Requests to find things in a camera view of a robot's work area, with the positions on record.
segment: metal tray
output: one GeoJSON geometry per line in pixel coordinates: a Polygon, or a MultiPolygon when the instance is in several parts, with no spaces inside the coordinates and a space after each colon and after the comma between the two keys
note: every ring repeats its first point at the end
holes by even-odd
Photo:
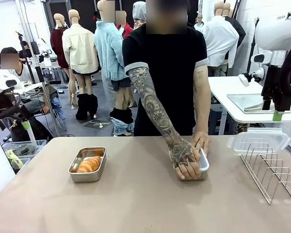
{"type": "Polygon", "coordinates": [[[103,168],[105,167],[106,159],[107,159],[106,150],[107,149],[105,147],[87,147],[87,148],[81,149],[78,152],[77,156],[74,158],[68,170],[73,182],[80,183],[80,182],[99,181],[103,168]],[[79,165],[83,160],[87,160],[95,156],[101,157],[100,166],[97,171],[77,173],[79,165]]]}

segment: cream jacket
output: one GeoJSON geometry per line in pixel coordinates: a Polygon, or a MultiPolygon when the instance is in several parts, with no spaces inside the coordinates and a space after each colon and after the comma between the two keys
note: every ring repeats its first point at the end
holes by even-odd
{"type": "Polygon", "coordinates": [[[97,71],[98,59],[94,51],[94,34],[74,23],[64,31],[63,49],[70,68],[80,74],[97,71]]]}

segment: tattooed arm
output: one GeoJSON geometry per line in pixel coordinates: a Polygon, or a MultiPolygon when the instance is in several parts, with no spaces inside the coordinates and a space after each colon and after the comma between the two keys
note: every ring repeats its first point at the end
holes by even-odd
{"type": "Polygon", "coordinates": [[[175,130],[162,103],[156,96],[149,69],[147,67],[134,68],[128,71],[128,74],[140,94],[147,115],[161,132],[169,147],[171,161],[177,174],[182,179],[199,177],[200,156],[197,150],[188,141],[182,139],[175,130]]]}

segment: black t-shirt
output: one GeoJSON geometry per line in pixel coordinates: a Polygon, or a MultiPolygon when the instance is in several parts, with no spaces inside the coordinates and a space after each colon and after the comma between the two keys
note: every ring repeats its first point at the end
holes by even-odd
{"type": "Polygon", "coordinates": [[[19,52],[19,58],[25,58],[25,57],[32,57],[30,49],[22,50],[19,52]]]}
{"type": "MultiPolygon", "coordinates": [[[[175,129],[181,135],[192,135],[194,69],[208,62],[203,34],[190,27],[182,34],[147,34],[144,24],[124,40],[123,57],[126,73],[137,67],[149,68],[156,95],[175,129]]],[[[161,135],[140,100],[134,134],[161,135]]]]}

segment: white shirt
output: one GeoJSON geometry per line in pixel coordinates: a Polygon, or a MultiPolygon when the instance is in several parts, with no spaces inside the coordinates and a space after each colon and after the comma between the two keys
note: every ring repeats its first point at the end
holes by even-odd
{"type": "Polygon", "coordinates": [[[98,59],[94,51],[94,34],[74,23],[64,31],[63,49],[70,68],[80,74],[93,73],[98,69],[98,59]]]}
{"type": "Polygon", "coordinates": [[[233,67],[239,35],[233,26],[222,16],[207,21],[202,30],[209,59],[208,66],[218,67],[228,53],[228,68],[233,67]]]}

